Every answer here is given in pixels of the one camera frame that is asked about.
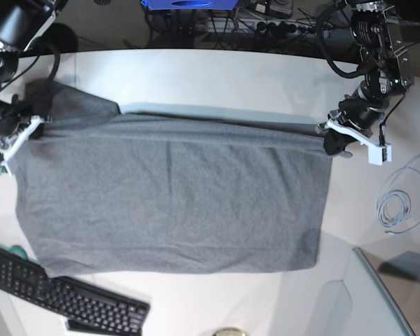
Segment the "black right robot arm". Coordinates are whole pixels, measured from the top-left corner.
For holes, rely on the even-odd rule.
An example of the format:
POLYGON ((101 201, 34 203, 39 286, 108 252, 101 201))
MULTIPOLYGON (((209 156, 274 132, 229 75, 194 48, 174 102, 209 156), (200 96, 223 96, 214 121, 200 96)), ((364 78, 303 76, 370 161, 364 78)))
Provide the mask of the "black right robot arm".
POLYGON ((31 69, 17 75, 22 53, 35 47, 45 47, 54 55, 49 76, 27 98, 15 98, 8 104, 0 100, 0 137, 10 137, 22 127, 28 127, 32 105, 49 91, 59 69, 59 48, 45 32, 66 6, 66 1, 0 1, 0 93, 31 69))

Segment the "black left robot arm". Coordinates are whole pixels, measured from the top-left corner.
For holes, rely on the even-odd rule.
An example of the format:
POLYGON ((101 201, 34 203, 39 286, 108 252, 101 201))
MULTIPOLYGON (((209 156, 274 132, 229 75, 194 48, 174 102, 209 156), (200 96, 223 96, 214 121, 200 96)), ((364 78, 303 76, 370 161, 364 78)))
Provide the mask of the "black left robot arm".
POLYGON ((389 106, 390 100, 403 100, 414 83, 409 51, 398 24, 395 7, 385 1, 336 1, 317 17, 316 40, 329 67, 342 78, 362 78, 353 94, 346 95, 329 112, 327 121, 316 126, 316 132, 324 135, 328 155, 338 155, 358 142, 367 147, 370 164, 381 166, 392 160, 391 145, 385 137, 386 122, 395 110, 389 106), (352 72, 336 65, 323 32, 331 16, 346 7, 352 9, 349 28, 361 58, 352 72))

